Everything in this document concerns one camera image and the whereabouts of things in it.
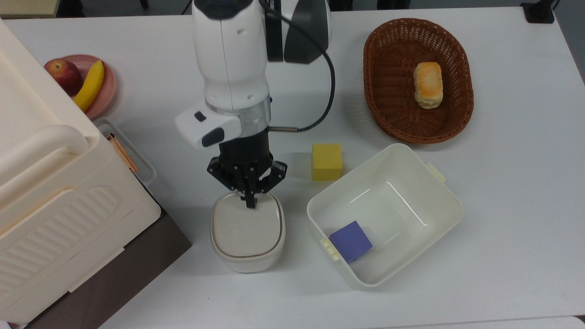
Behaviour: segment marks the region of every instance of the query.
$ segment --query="fruit plate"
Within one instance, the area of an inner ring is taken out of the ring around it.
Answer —
[[[87,77],[87,73],[89,72],[91,66],[98,60],[99,58],[92,56],[92,55],[84,55],[84,54],[76,54],[76,55],[69,55],[62,57],[64,60],[68,60],[75,64],[81,73],[81,77],[85,80]],[[102,88],[99,90],[98,95],[95,97],[93,104],[87,109],[85,114],[90,120],[95,120],[104,116],[107,110],[110,109],[112,105],[114,96],[116,94],[116,77],[113,74],[112,69],[104,62],[104,82],[102,83]]]

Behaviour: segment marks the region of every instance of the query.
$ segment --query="apple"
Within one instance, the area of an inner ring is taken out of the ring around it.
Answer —
[[[44,65],[44,69],[69,96],[76,95],[83,86],[83,78],[79,69],[70,61],[52,59]]]

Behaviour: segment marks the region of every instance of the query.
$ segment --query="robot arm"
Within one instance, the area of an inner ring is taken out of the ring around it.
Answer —
[[[283,37],[274,17],[265,17],[258,1],[266,0],[194,0],[195,54],[205,81],[204,100],[175,118],[180,134],[194,148],[219,143],[220,155],[211,160],[208,171],[228,189],[237,189],[248,208],[255,207],[254,194],[268,192],[287,170],[286,164],[273,160],[269,149],[267,44],[271,60],[310,63],[321,53],[302,35],[286,30]],[[331,13],[325,0],[298,4],[291,20],[296,16],[305,30],[319,35],[316,39],[326,49]],[[283,7],[280,0],[273,0],[271,8],[278,7]],[[320,18],[311,19],[307,15],[311,11]],[[288,52],[287,47],[295,49]],[[270,174],[260,180],[268,170]]]

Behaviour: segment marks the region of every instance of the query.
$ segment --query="banana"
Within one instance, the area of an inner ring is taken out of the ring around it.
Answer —
[[[104,64],[98,60],[95,62],[90,71],[87,73],[87,78],[83,82],[83,86],[73,98],[73,101],[82,111],[87,111],[91,104],[94,102],[95,97],[99,93],[99,89],[102,87],[104,82]]]

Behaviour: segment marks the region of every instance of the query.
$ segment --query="black cable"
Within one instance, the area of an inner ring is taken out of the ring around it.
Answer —
[[[329,65],[329,71],[331,72],[331,92],[329,94],[329,103],[327,104],[327,108],[325,109],[325,111],[323,112],[321,117],[319,119],[317,119],[317,121],[315,121],[312,124],[310,124],[306,127],[303,127],[303,128],[269,127],[270,130],[272,130],[272,131],[291,131],[291,132],[307,131],[309,129],[314,128],[318,124],[320,124],[325,119],[327,114],[329,114],[329,110],[331,110],[331,105],[333,105],[333,96],[335,95],[335,69],[333,68],[333,63],[331,62],[331,59],[329,58],[329,55],[327,55],[327,52],[325,51],[325,49],[323,49],[323,47],[321,47],[321,45],[307,31],[305,31],[305,29],[303,29],[302,27],[300,27],[296,23],[291,22],[289,19],[287,19],[286,17],[283,17],[280,13],[278,13],[275,10],[273,10],[272,8],[270,8],[270,5],[267,2],[265,2],[265,0],[259,0],[259,2],[260,2],[260,6],[262,6],[262,8],[264,8],[264,10],[266,12],[275,16],[276,18],[279,18],[281,21],[287,23],[289,26],[291,26],[292,28],[297,30],[300,34],[302,34],[304,37],[306,37],[323,54],[323,57],[327,61],[327,65]]]
[[[185,15],[185,13],[187,12],[187,9],[189,9],[189,6],[191,5],[192,0],[189,0],[189,2],[187,2],[187,6],[185,7],[185,9],[183,9],[183,12],[181,13],[181,15]]]

